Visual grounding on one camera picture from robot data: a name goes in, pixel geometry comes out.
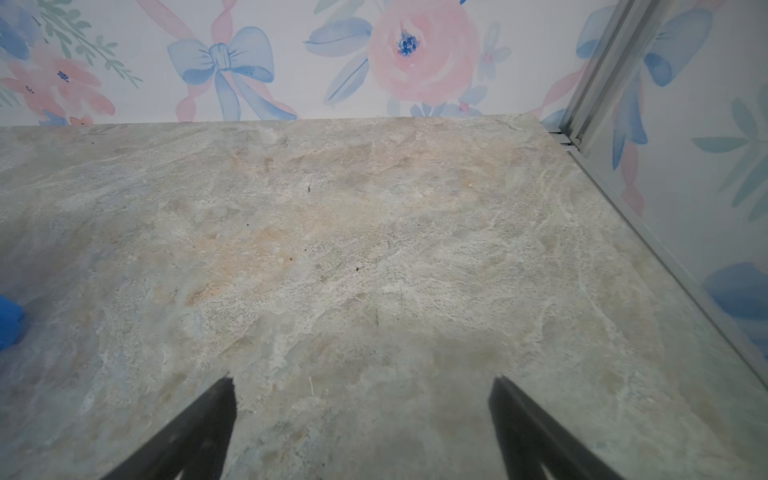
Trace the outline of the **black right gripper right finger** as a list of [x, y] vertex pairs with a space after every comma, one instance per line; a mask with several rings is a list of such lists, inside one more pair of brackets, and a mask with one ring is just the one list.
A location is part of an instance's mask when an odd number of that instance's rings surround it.
[[488, 407], [510, 479], [622, 478], [509, 378], [494, 379]]

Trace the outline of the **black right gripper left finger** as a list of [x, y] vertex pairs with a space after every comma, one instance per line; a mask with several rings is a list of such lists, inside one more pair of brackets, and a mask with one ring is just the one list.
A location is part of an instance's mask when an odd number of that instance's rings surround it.
[[219, 479], [237, 418], [234, 381], [223, 377], [107, 479]]

